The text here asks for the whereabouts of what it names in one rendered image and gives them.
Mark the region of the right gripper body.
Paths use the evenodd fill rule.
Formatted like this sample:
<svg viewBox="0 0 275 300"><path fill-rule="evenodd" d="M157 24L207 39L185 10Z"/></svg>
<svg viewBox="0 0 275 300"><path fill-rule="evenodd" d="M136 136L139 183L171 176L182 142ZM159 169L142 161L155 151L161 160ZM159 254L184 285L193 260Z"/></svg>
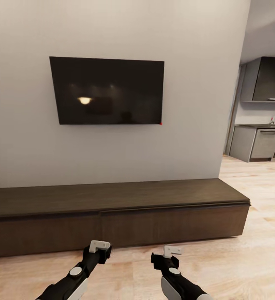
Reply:
<svg viewBox="0 0 275 300"><path fill-rule="evenodd" d="M163 266L166 263L171 263L178 268L178 259L176 257L164 258L163 255L154 255L154 268L157 270L163 270Z"/></svg>

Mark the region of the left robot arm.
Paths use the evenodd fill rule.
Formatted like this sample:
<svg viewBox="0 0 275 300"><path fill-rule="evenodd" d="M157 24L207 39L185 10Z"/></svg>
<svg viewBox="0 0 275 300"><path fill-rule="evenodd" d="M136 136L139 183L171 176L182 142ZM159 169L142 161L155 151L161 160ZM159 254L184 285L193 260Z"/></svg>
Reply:
<svg viewBox="0 0 275 300"><path fill-rule="evenodd" d="M79 300L84 294L88 278L97 264L110 258L112 246L109 242L92 240L83 251L83 260L72 268L67 277L49 285L36 300Z"/></svg>

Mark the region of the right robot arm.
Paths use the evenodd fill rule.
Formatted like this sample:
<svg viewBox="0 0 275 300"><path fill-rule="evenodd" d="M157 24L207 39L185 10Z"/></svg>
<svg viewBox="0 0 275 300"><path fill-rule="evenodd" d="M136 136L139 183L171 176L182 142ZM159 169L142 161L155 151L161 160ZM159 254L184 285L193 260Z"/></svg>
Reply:
<svg viewBox="0 0 275 300"><path fill-rule="evenodd" d="M206 294L200 286L181 276L178 270L178 259L170 254L182 255L179 247L164 246L163 255L151 255L151 263L154 268L161 270L161 288L168 300L216 300Z"/></svg>

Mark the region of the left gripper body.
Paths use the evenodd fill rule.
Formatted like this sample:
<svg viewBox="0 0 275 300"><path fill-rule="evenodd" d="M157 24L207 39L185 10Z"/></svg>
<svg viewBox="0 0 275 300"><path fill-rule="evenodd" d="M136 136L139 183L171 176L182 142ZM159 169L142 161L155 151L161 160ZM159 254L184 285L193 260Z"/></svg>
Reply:
<svg viewBox="0 0 275 300"><path fill-rule="evenodd" d="M89 252L89 247L85 247L83 251L83 260L85 258L91 259L93 267L97 264L104 264L106 262L106 249L98 248L95 253Z"/></svg>

